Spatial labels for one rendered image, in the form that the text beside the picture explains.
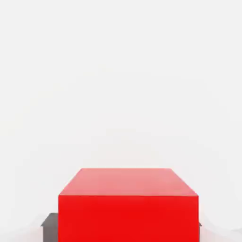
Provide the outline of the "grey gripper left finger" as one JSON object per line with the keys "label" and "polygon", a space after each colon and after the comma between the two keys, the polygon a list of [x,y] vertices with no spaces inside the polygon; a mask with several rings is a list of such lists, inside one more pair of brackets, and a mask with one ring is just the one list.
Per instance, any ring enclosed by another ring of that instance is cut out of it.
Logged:
{"label": "grey gripper left finger", "polygon": [[58,213],[50,213],[42,222],[43,242],[58,242]]}

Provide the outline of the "small red cube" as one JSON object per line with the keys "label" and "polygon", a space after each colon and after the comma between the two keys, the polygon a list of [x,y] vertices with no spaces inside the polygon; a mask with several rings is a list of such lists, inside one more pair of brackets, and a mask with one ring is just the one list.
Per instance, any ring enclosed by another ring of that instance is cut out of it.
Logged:
{"label": "small red cube", "polygon": [[58,242],[199,242],[199,196],[167,168],[81,169],[58,196]]}

